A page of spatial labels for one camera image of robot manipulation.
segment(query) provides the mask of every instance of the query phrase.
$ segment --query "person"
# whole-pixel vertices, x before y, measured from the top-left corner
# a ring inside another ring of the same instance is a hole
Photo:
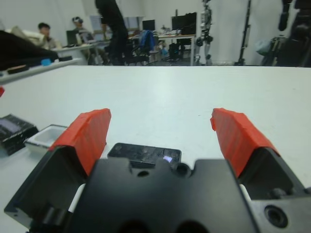
[[[128,33],[116,0],[95,0],[95,5],[102,16],[102,24],[108,25],[112,31],[109,46],[111,63],[123,66],[122,55],[126,53]]]
[[[50,29],[51,27],[47,23],[39,23],[38,28],[41,34],[44,35],[44,48],[46,49],[54,49],[56,48],[56,42],[53,38],[50,37]]]
[[[74,30],[79,32],[81,40],[83,41],[83,43],[85,43],[86,41],[84,41],[83,34],[92,35],[92,33],[83,27],[83,19],[81,19],[80,17],[72,18],[72,22],[76,26],[76,28]],[[108,57],[107,57],[105,51],[102,49],[97,49],[97,51],[98,51],[98,54],[100,55],[100,57],[102,58],[103,64],[104,65],[108,64],[109,61],[108,61]],[[85,58],[87,59],[88,65],[95,63],[95,61],[94,61],[94,57],[96,57],[95,49],[89,49],[88,51],[85,50],[85,51],[82,51],[82,53],[85,56]]]

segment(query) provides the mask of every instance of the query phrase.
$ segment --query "white table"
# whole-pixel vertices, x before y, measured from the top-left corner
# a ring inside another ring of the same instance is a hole
[[[191,39],[190,66],[193,66],[195,34],[191,34],[191,35],[159,35],[159,40],[163,40],[163,39]]]
[[[64,67],[5,85],[0,116],[12,113],[40,130],[68,126],[82,112],[110,108],[106,157],[115,143],[222,158],[210,125],[213,108],[245,113],[311,186],[311,69],[285,67]],[[40,158],[27,149],[0,158],[0,209]],[[25,228],[0,212],[1,232]]]
[[[80,58],[74,58],[70,61],[65,61],[65,62],[54,62],[49,66],[37,66],[37,67],[32,67],[29,68],[29,70],[20,72],[20,73],[16,73],[16,74],[5,74],[2,77],[0,77],[0,85],[6,84],[6,83],[10,83],[13,81],[16,81],[18,79],[22,79],[22,78],[27,78],[30,77],[32,75],[35,74],[40,74],[52,69],[57,69],[60,67],[66,67],[66,66],[70,66],[70,65],[75,65],[75,64],[79,64],[81,62]]]

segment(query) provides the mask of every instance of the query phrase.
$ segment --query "man in black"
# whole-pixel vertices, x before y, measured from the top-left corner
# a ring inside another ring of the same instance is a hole
[[[128,34],[116,0],[95,0],[95,4],[102,15],[102,24],[108,25],[112,31],[108,51],[111,62],[115,66],[123,66],[122,54],[126,50]]]

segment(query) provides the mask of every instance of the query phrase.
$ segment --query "blue object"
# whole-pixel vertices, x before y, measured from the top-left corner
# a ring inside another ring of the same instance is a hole
[[[143,48],[147,44],[148,40],[150,50],[153,50],[156,45],[153,32],[150,30],[143,31],[141,35],[140,47]]]
[[[50,64],[52,64],[52,61],[50,59],[43,59],[41,61],[41,65],[43,65],[44,67],[49,66]]]

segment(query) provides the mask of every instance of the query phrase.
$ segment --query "sitting man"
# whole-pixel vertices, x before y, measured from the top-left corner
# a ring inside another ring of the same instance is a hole
[[[83,27],[83,19],[81,19],[80,17],[74,17],[74,18],[72,18],[72,22],[76,26],[76,28],[74,30],[77,30],[79,32],[79,35],[80,35],[83,43],[88,42],[85,40],[85,38],[87,38],[89,36],[92,36],[92,40],[94,40],[92,33]],[[107,57],[105,51],[102,49],[97,49],[97,51],[98,51],[98,54],[102,58],[103,64],[107,65],[109,63],[109,61],[108,61],[108,57]],[[96,57],[95,49],[89,49],[88,51],[82,51],[82,53],[85,56],[85,58],[87,59],[88,65],[95,64],[95,60],[94,60],[94,58]]]
[[[56,48],[55,40],[50,37],[51,27],[49,26],[49,24],[39,23],[38,28],[40,33],[44,35],[44,45],[42,47],[47,50]]]

